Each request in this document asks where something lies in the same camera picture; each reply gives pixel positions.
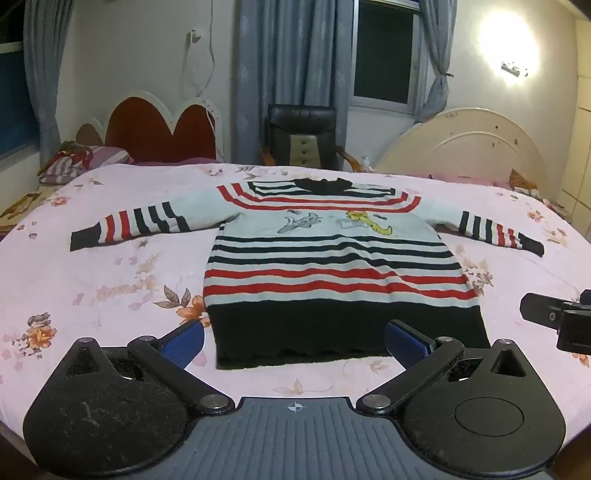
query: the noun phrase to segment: black hem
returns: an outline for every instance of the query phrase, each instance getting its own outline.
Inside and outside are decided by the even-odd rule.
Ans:
[[[479,306],[316,299],[211,305],[207,312],[221,369],[389,356],[384,332],[391,319],[432,339],[451,336],[467,348],[491,346]]]

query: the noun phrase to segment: white wall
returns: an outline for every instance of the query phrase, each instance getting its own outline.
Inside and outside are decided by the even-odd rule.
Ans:
[[[513,82],[481,51],[482,28],[498,12],[515,14],[529,27],[539,49],[539,66]],[[574,17],[556,0],[458,0],[448,108],[478,106],[502,113],[533,139],[550,186],[558,191],[569,153],[577,95]],[[375,163],[397,136],[413,124],[404,115],[351,109],[347,151],[368,154]]]
[[[62,141],[73,140],[78,127],[82,123],[82,119],[79,118],[80,105],[77,90],[79,84],[76,82],[77,71],[75,62],[77,5],[80,5],[80,2],[74,3],[74,11],[72,12],[72,20],[66,37],[64,57],[61,61],[60,81],[57,89],[56,120]]]
[[[224,149],[230,152],[231,63],[236,0],[214,0],[216,68],[207,97],[222,113]],[[212,66],[207,37],[186,54],[186,35],[207,31],[209,0],[79,0],[66,46],[58,120],[71,137],[89,116],[106,120],[129,90],[142,89],[174,111],[194,96]],[[507,80],[479,44],[497,12],[519,16],[539,49],[539,67],[525,81]],[[574,17],[556,0],[458,0],[448,108],[479,106],[506,115],[534,140],[553,190],[566,164],[577,90]],[[427,81],[430,88],[432,76]],[[351,108],[346,149],[375,163],[413,124],[406,115]]]
[[[213,0],[216,67],[206,90],[222,114],[226,157],[235,1]],[[90,116],[108,120],[115,102],[130,90],[154,94],[174,113],[211,71],[209,21],[209,0],[79,0],[73,53],[78,123]],[[187,52],[187,33],[196,27],[204,36]],[[69,60],[64,62],[67,68]]]

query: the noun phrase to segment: curtain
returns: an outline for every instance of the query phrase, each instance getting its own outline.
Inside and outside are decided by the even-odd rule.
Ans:
[[[272,103],[334,107],[344,146],[353,0],[242,0],[239,15],[232,161],[262,163]]]
[[[57,84],[74,0],[27,0],[23,32],[25,72],[39,123],[43,165],[60,146],[56,122]]]
[[[443,112],[447,105],[450,75],[449,60],[452,55],[453,30],[456,25],[457,0],[418,0],[423,13],[423,25],[431,57],[435,81],[427,102],[417,113],[417,122],[425,122]]]

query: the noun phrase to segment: sweater collar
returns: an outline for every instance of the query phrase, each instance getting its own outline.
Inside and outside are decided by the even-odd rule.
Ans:
[[[297,187],[308,190],[316,195],[334,195],[343,193],[345,190],[351,188],[353,185],[349,180],[312,180],[312,179],[296,179],[294,183]]]

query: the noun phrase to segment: black office chair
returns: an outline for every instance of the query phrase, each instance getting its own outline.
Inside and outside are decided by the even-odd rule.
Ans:
[[[262,155],[270,167],[340,170],[339,154],[353,171],[363,171],[359,162],[336,144],[336,112],[331,107],[270,105],[267,142]]]

